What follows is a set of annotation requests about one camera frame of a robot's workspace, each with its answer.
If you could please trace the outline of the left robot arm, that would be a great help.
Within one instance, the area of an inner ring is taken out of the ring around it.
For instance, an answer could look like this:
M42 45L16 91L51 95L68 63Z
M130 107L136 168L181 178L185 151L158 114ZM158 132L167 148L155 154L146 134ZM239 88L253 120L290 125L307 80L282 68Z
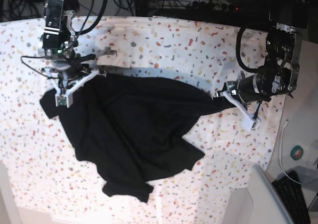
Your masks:
M303 36L309 20L310 0L271 0L269 20L272 26L266 37L264 65L247 67L241 58L241 39L247 26L239 29L236 58L242 72L235 81L227 81L217 98L225 98L243 114L243 127L257 129L262 102L272 96L291 95L297 87Z

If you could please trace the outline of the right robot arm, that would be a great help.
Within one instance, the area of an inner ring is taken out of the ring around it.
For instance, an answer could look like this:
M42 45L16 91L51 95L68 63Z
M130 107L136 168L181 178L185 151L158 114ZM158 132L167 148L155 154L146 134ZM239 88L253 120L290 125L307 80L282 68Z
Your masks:
M56 106L70 107L73 104L73 94L86 82L99 74L87 64L95 60L95 54L81 56L75 52L78 39L89 33L101 20L108 0L103 0L100 12L89 28L81 27L75 31L72 20L79 11L78 0L48 0L43 9L45 28L40 39L39 55L51 63L51 67L42 69L50 79L57 75L52 82L56 93Z

